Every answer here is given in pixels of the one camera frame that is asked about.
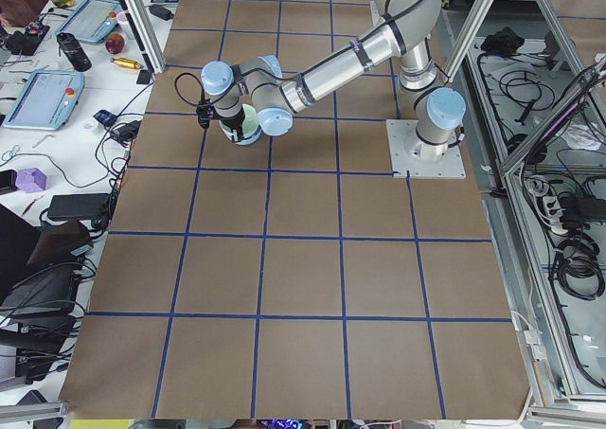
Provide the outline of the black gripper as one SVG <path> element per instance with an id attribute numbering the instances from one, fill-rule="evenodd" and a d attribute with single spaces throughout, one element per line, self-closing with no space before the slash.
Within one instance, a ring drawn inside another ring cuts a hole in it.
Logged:
<path id="1" fill-rule="evenodd" d="M 227 132 L 232 132 L 232 141 L 240 143 L 242 141 L 242 122 L 244 121 L 242 103 L 236 102 L 228 108 L 215 104 L 214 108 L 216 111 L 215 118 L 219 120 L 221 129 L 225 135 Z"/>

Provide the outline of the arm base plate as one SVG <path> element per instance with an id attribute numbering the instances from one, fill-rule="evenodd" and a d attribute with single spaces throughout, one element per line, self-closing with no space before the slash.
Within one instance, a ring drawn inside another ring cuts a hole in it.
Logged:
<path id="1" fill-rule="evenodd" d="M 394 178 L 465 179 L 461 151 L 449 143 L 430 145 L 417 135 L 418 121 L 388 119 L 386 132 Z"/>

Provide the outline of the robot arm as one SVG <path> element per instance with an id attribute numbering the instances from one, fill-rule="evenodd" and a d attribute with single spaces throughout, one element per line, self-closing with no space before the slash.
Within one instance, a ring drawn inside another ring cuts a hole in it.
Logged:
<path id="1" fill-rule="evenodd" d="M 206 129 L 216 119 L 227 137 L 241 145 L 261 134 L 286 134 L 295 114 L 392 58 L 401 61 L 401 90 L 427 90 L 437 78 L 429 37 L 442 0 L 372 1 L 380 15 L 371 29 L 292 76 L 283 75 L 274 55 L 243 64 L 207 63 L 201 72 L 204 93 L 196 107 L 200 126 Z"/>

